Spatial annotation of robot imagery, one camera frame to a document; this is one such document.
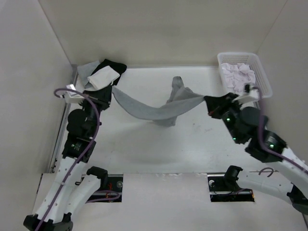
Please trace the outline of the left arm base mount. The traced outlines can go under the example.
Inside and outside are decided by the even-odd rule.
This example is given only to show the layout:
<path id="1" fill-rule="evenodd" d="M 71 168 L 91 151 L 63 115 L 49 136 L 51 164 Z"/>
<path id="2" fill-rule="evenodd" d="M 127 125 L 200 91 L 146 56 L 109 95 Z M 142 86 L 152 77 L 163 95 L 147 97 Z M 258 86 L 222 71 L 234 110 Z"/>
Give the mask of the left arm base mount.
<path id="1" fill-rule="evenodd" d="M 109 175 L 107 183 L 101 185 L 100 188 L 90 196 L 87 202 L 122 202 L 123 181 L 124 175 Z"/>

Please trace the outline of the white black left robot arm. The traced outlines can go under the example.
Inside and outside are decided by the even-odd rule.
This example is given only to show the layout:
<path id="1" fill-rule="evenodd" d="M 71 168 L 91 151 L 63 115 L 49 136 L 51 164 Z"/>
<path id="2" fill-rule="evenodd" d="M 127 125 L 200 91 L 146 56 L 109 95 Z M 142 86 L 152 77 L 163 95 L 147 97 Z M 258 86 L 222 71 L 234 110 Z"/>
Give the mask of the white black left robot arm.
<path id="1" fill-rule="evenodd" d="M 108 186 L 107 170 L 85 168 L 96 145 L 100 114 L 111 103 L 112 86 L 83 92 L 74 87 L 59 88 L 54 95 L 67 102 L 76 95 L 81 108 L 68 115 L 68 135 L 60 166 L 44 201 L 24 220 L 29 231 L 71 231 L 77 213 L 91 195 L 95 191 L 103 192 Z"/>

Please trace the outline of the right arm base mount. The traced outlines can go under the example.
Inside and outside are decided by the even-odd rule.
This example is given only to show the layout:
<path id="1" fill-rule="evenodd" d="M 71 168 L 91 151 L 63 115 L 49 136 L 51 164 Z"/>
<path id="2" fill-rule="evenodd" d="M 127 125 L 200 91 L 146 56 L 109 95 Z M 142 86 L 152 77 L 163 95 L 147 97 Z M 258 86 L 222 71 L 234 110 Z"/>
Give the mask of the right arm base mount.
<path id="1" fill-rule="evenodd" d="M 250 189 L 229 186 L 224 174 L 207 175 L 209 197 L 211 202 L 254 202 L 254 194 Z"/>

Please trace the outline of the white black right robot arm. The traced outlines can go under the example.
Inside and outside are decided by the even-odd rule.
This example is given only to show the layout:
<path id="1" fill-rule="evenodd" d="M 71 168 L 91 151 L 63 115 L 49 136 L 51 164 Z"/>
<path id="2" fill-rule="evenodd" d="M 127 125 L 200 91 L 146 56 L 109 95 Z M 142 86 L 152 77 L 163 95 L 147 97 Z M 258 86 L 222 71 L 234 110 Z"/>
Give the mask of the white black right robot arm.
<path id="1" fill-rule="evenodd" d="M 238 166 L 229 166 L 223 176 L 226 189 L 257 190 L 279 198 L 302 214 L 308 213 L 308 167 L 299 160 L 287 143 L 266 129 L 268 117 L 261 110 L 243 107 L 238 96 L 228 93 L 221 97 L 205 96 L 208 115 L 224 122 L 236 144 L 246 144 L 251 157 L 279 171 L 282 182 L 256 176 Z"/>

